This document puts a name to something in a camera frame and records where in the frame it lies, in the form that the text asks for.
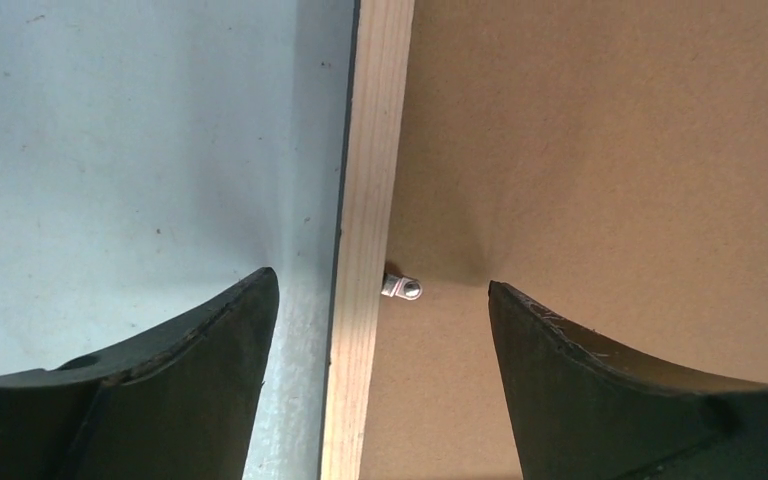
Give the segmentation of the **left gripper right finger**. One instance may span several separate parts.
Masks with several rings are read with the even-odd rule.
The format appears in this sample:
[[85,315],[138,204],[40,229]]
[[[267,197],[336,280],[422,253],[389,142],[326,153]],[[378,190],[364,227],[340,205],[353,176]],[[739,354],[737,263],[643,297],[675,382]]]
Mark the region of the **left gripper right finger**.
[[527,479],[768,479],[768,384],[648,355],[502,282],[492,336]]

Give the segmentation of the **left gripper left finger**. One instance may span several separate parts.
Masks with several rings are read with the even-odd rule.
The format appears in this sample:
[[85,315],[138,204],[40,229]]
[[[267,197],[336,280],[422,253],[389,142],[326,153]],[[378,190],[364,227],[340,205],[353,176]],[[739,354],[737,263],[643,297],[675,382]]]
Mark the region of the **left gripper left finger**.
[[239,479],[279,307],[261,268],[54,370],[0,376],[0,479]]

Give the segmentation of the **wooden picture frame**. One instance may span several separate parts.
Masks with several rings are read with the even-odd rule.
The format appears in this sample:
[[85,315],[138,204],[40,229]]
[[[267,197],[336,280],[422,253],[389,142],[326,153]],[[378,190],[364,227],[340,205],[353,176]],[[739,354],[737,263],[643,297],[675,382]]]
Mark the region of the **wooden picture frame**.
[[415,4],[355,11],[321,479],[360,476]]

